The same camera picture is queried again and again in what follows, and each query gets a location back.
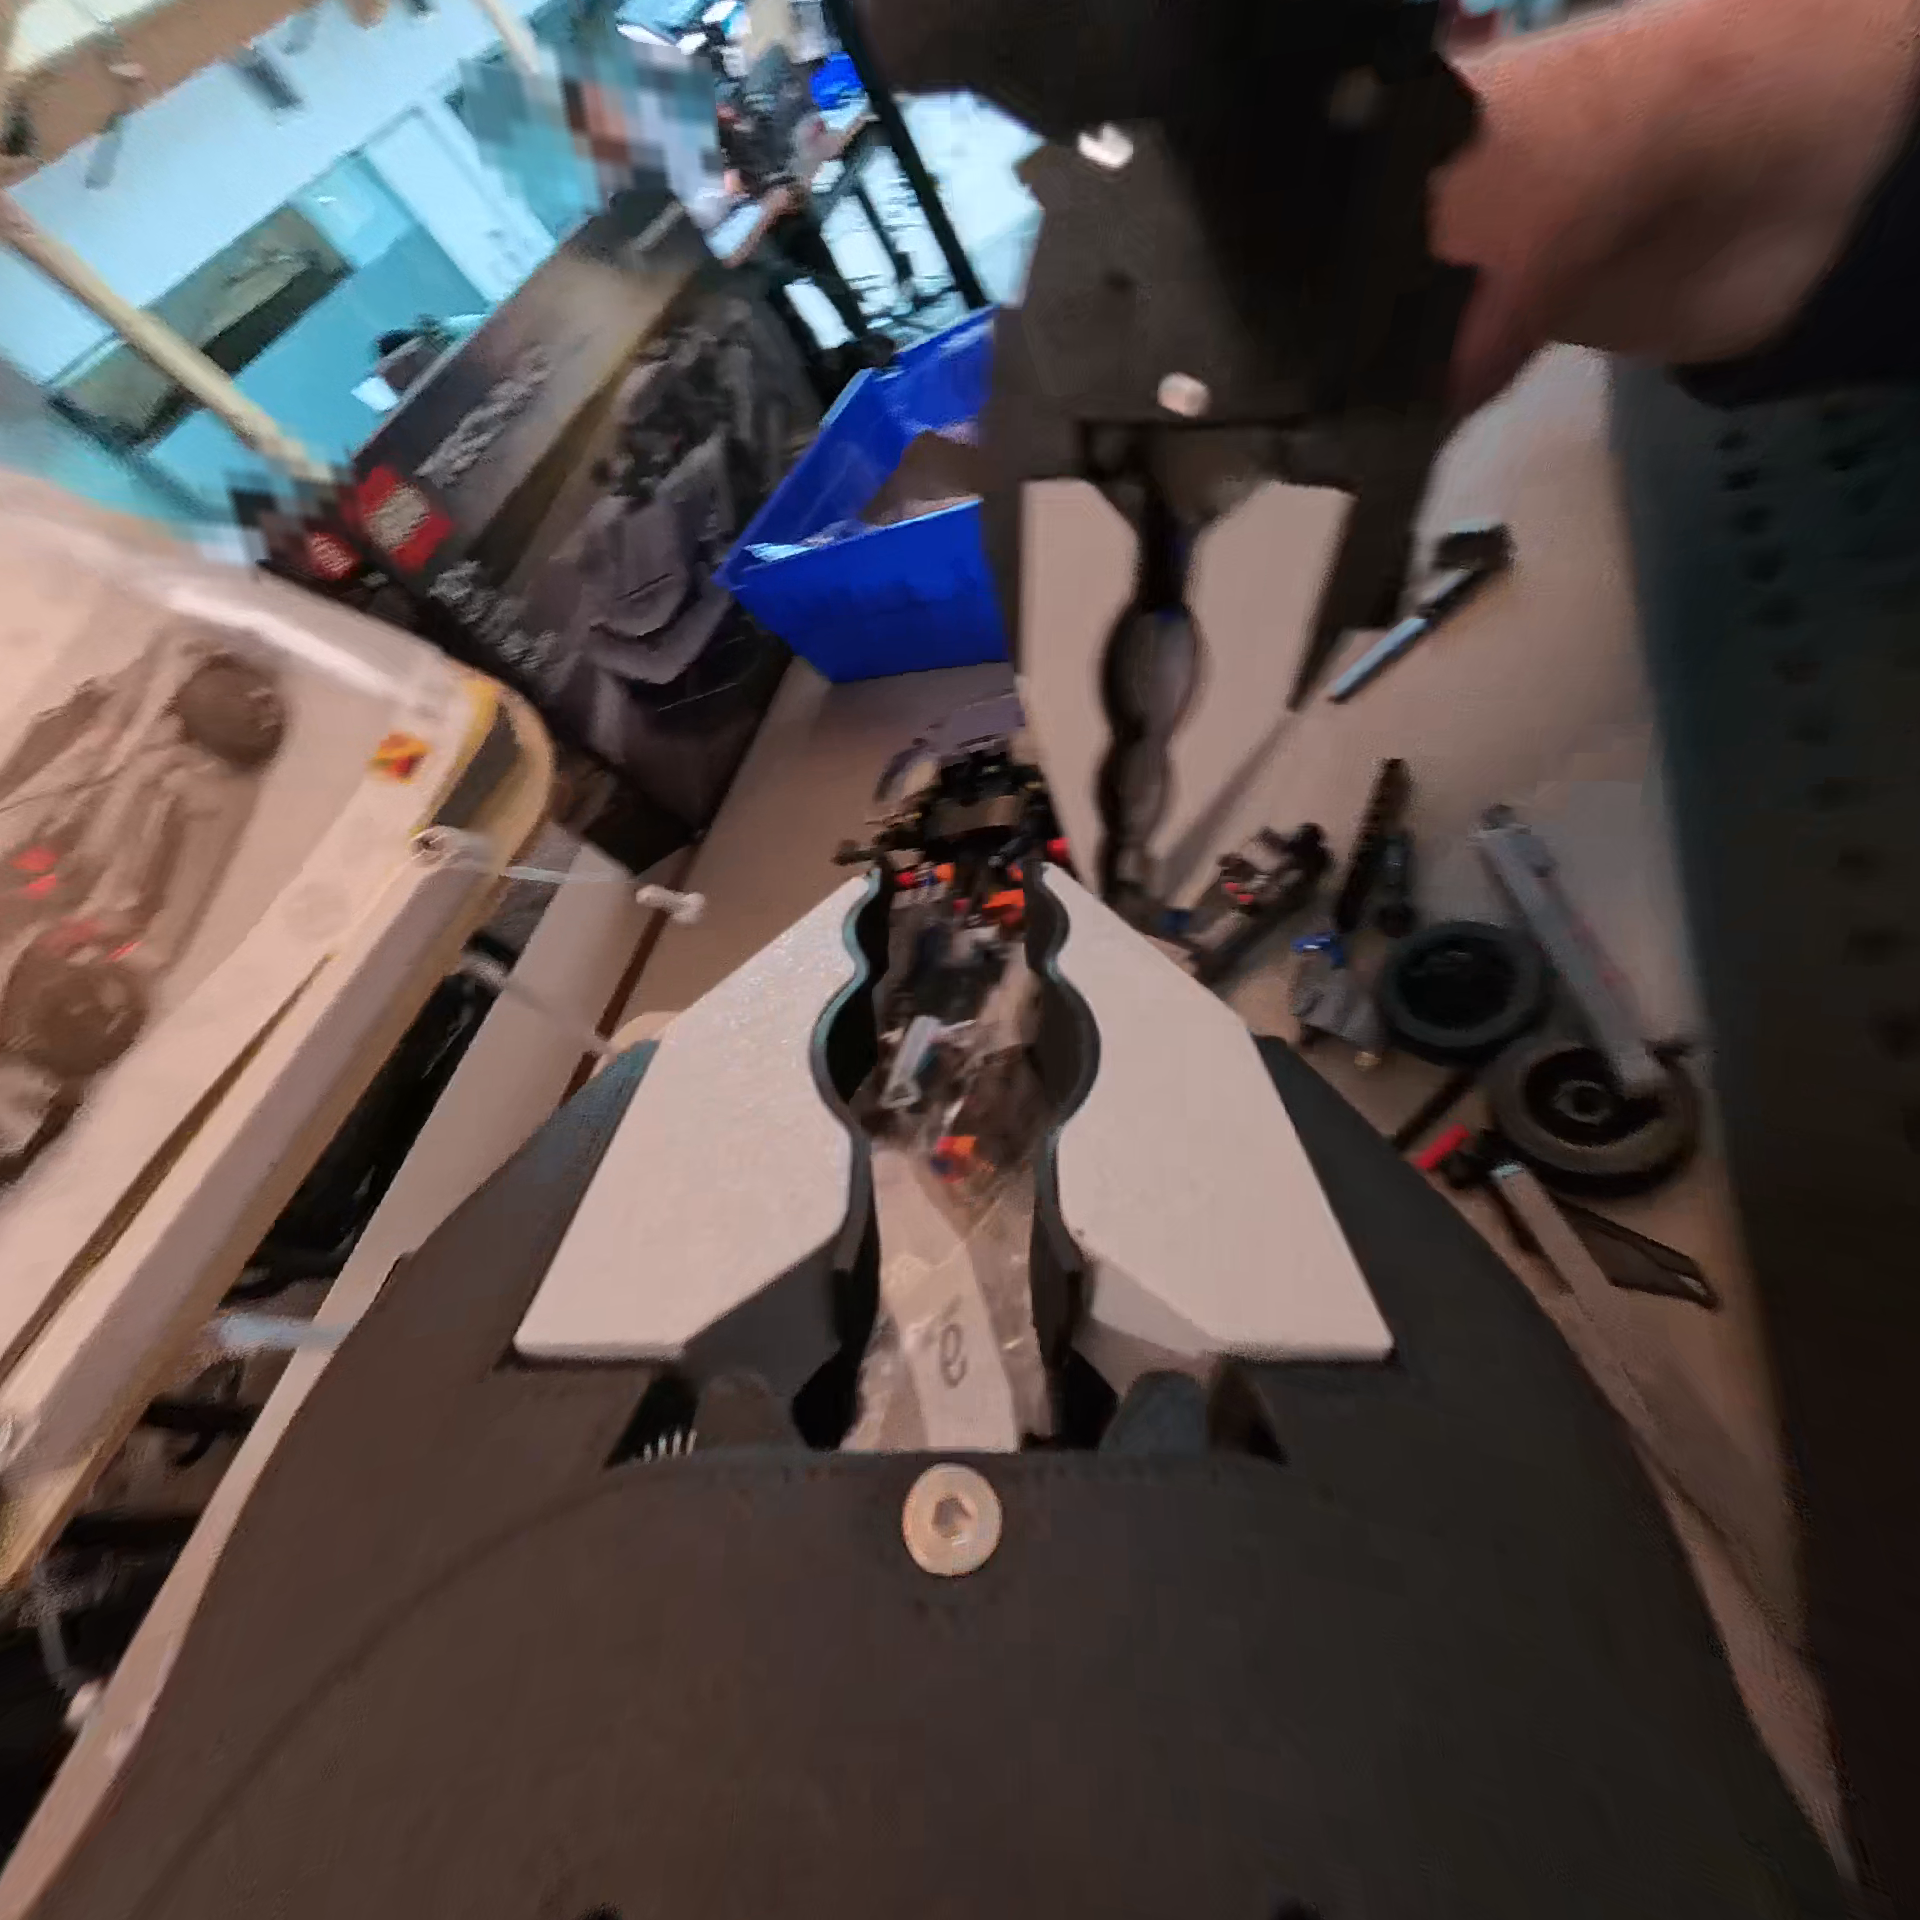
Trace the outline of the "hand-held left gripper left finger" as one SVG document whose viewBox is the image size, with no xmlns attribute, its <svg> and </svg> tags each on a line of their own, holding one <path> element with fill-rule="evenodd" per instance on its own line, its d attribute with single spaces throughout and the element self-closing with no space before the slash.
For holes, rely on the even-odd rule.
<svg viewBox="0 0 1920 1920">
<path fill-rule="evenodd" d="M 871 1048 L 851 877 L 667 1020 L 514 1333 L 535 1366 L 749 1377 L 796 1399 L 867 1319 L 853 1284 L 870 1155 L 830 1040 Z"/>
</svg>

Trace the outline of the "white book stand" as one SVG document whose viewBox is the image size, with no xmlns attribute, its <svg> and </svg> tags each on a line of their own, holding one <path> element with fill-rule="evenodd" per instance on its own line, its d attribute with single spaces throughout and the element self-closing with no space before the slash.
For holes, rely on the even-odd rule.
<svg viewBox="0 0 1920 1920">
<path fill-rule="evenodd" d="M 502 690 L 515 724 L 485 814 L 419 831 L 388 901 L 132 1180 L 2 1209 L 5 1596 L 30 1584 L 506 884 L 531 875 L 553 746 L 517 692 L 447 660 Z"/>
</svg>

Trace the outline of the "dark lego set box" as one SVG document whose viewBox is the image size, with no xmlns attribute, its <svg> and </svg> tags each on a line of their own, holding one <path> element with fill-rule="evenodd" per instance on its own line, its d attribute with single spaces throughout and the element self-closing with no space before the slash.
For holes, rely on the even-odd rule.
<svg viewBox="0 0 1920 1920">
<path fill-rule="evenodd" d="M 788 673 L 719 576 L 819 421 L 755 278 L 623 197 L 251 531 L 266 572 L 515 692 L 557 822 L 642 870 L 706 837 Z"/>
</svg>

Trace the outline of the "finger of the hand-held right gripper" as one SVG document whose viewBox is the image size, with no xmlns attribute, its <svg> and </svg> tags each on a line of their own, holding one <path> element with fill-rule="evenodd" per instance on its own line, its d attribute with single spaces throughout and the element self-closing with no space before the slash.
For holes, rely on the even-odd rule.
<svg viewBox="0 0 1920 1920">
<path fill-rule="evenodd" d="M 1159 898 L 1198 896 L 1273 797 L 1290 695 L 1350 515 L 1344 493 L 1260 483 L 1194 542 L 1198 682 L 1167 748 L 1151 840 Z"/>
<path fill-rule="evenodd" d="M 1020 707 L 1078 880 L 1097 889 L 1107 643 L 1137 592 L 1137 537 L 1084 479 L 1020 489 Z"/>
</svg>

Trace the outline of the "plain grey lego panel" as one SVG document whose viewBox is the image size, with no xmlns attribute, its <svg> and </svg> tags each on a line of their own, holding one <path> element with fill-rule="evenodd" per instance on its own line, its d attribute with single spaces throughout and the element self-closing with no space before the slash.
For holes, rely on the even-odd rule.
<svg viewBox="0 0 1920 1920">
<path fill-rule="evenodd" d="M 1547 842 L 1512 807 L 1494 805 L 1479 816 L 1471 844 L 1555 972 L 1619 1093 L 1653 1098 L 1665 1065 L 1644 1031 L 1626 975 L 1579 911 Z"/>
</svg>

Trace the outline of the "person's right forearm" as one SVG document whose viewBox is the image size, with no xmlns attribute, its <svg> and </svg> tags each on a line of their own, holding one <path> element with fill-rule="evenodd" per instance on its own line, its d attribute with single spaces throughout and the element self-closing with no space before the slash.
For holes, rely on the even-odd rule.
<svg viewBox="0 0 1920 1920">
<path fill-rule="evenodd" d="M 1866 197 L 1836 262 L 1785 329 L 1749 353 L 1669 369 L 1679 390 L 1741 411 L 1918 382 L 1918 137 Z"/>
</svg>

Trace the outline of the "person's right hand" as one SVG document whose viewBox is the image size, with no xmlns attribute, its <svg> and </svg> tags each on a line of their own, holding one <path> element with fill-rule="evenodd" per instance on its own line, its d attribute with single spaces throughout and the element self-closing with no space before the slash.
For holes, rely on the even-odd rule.
<svg viewBox="0 0 1920 1920">
<path fill-rule="evenodd" d="M 1476 126 L 1431 181 L 1473 274 L 1465 419 L 1544 349 L 1711 369 L 1785 337 L 1915 123 L 1913 3 L 1623 4 L 1462 59 Z"/>
</svg>

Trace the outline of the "plastic bag of lego parts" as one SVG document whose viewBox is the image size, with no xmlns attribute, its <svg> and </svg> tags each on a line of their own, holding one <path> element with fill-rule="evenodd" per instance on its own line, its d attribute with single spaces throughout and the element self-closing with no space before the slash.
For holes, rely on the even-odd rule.
<svg viewBox="0 0 1920 1920">
<path fill-rule="evenodd" d="M 917 1036 L 914 1107 L 904 1107 L 886 1079 L 862 1111 L 871 1144 L 878 1315 L 858 1372 L 847 1452 L 923 1454 L 881 1444 L 900 1371 L 900 1295 L 919 1267 L 972 1268 L 1012 1380 L 1020 1447 L 1054 1431 L 1029 1276 L 1044 1119 L 1035 1032 L 1037 989 L 1012 953 L 970 1020 Z"/>
</svg>

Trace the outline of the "black curved lego panel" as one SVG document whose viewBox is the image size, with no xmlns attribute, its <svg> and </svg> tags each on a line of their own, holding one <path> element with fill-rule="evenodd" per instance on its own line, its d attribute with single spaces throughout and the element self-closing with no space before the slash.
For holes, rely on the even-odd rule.
<svg viewBox="0 0 1920 1920">
<path fill-rule="evenodd" d="M 1720 1312 L 1716 1284 L 1691 1256 L 1572 1201 L 1555 1209 L 1609 1286 Z"/>
</svg>

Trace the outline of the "brown cardboard piece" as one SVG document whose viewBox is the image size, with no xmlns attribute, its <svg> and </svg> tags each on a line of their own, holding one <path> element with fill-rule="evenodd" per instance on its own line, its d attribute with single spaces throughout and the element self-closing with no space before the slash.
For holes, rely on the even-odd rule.
<svg viewBox="0 0 1920 1920">
<path fill-rule="evenodd" d="M 891 526 L 967 507 L 982 496 L 986 476 L 986 457 L 972 439 L 923 428 L 904 445 L 862 519 L 870 526 Z"/>
</svg>

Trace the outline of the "blue plastic bin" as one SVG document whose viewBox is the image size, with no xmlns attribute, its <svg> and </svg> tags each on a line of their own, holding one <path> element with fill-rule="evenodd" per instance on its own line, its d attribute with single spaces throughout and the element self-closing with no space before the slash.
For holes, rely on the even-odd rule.
<svg viewBox="0 0 1920 1920">
<path fill-rule="evenodd" d="M 862 511 L 923 428 L 977 445 L 986 309 L 860 373 L 718 568 L 721 588 L 832 685 L 1004 660 L 982 498 L 870 526 Z"/>
</svg>

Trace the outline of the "black metal pole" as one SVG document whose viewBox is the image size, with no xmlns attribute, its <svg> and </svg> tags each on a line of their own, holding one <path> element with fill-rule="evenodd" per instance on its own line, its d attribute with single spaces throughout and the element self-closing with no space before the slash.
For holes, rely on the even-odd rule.
<svg viewBox="0 0 1920 1920">
<path fill-rule="evenodd" d="M 867 106 L 879 132 L 881 144 L 891 156 L 900 179 L 905 183 L 909 199 L 931 239 L 931 245 L 946 269 L 946 278 L 961 301 L 965 312 L 983 312 L 992 307 L 989 295 L 979 281 L 970 252 L 964 248 L 938 183 L 927 170 L 923 156 L 905 124 L 900 100 L 894 90 L 870 72 L 863 81 Z"/>
</svg>

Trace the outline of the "lego instruction booklet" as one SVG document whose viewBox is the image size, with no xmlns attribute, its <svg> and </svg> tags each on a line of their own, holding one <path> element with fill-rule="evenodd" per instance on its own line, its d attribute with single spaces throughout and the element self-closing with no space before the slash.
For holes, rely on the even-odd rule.
<svg viewBox="0 0 1920 1920">
<path fill-rule="evenodd" d="M 104 1198 L 515 768 L 431 645 L 3 480 L 3 1217 Z"/>
</svg>

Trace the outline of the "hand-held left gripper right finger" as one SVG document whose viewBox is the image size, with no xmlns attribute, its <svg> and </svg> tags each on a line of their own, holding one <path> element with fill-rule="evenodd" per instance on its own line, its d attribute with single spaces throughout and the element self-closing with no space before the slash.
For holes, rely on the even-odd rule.
<svg viewBox="0 0 1920 1920">
<path fill-rule="evenodd" d="M 1256 1034 L 1034 870 L 1034 1333 L 1056 1384 L 1378 1366 L 1394 1334 Z"/>
</svg>

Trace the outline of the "lego car chassis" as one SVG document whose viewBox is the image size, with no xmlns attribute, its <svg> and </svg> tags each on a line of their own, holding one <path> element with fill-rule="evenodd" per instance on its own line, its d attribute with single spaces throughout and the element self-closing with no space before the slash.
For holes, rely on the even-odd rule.
<svg viewBox="0 0 1920 1920">
<path fill-rule="evenodd" d="M 898 904 L 1007 943 L 1026 925 L 1026 870 L 1070 864 L 1016 690 L 970 700 L 881 767 L 860 833 L 832 864 L 881 872 Z"/>
</svg>

